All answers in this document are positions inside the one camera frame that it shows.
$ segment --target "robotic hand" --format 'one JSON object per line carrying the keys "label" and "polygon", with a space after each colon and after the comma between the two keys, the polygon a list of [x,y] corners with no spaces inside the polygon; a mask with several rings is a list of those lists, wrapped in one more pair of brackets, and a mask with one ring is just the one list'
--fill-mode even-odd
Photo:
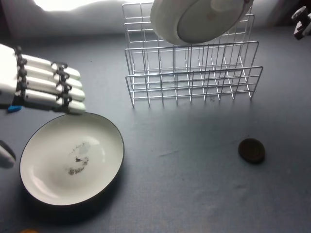
{"label": "robotic hand", "polygon": [[[29,108],[82,114],[85,94],[80,73],[65,63],[24,55],[0,44],[0,108],[22,105]],[[0,167],[10,168],[16,157],[0,140]]]}

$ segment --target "plate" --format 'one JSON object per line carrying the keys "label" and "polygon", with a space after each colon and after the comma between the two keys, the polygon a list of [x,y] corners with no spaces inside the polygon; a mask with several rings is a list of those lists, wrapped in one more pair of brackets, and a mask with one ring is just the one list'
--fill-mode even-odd
{"label": "plate", "polygon": [[73,205],[103,191],[124,159],[117,127],[103,116],[63,115],[28,141],[20,176],[27,191],[50,205]]}
{"label": "plate", "polygon": [[210,41],[234,26],[253,0],[155,0],[150,13],[154,32],[175,45]]}

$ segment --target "gray tabletop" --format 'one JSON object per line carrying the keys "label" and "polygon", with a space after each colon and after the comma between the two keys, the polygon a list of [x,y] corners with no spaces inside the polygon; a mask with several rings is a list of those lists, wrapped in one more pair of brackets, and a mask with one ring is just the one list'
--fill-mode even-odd
{"label": "gray tabletop", "polygon": [[[96,211],[72,222],[40,217],[49,210],[27,205],[18,166],[0,170],[0,232],[310,232],[311,38],[297,41],[293,30],[254,31],[255,65],[264,71],[252,101],[241,95],[150,108],[142,101],[135,109],[122,35],[24,46],[30,55],[66,61],[81,72],[87,110],[117,125],[125,160]],[[0,138],[19,158],[32,134],[58,115],[1,112]],[[265,145],[264,163],[239,157],[246,137]]]}

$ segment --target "blue object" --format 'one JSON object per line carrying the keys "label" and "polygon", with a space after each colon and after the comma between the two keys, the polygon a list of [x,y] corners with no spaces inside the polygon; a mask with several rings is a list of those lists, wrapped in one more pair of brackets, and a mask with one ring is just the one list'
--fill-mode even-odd
{"label": "blue object", "polygon": [[14,105],[14,106],[11,105],[11,106],[8,108],[8,113],[17,112],[17,111],[21,110],[21,107],[22,107],[22,106],[19,106],[19,105]]}

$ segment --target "dish rack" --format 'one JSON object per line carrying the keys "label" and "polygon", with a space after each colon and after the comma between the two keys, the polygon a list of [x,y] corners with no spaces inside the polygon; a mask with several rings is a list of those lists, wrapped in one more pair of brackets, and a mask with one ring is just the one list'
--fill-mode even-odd
{"label": "dish rack", "polygon": [[150,23],[152,2],[122,6],[132,106],[136,100],[207,98],[224,95],[252,99],[263,67],[253,66],[258,41],[249,41],[252,8],[228,32],[202,44],[175,46],[158,37]]}

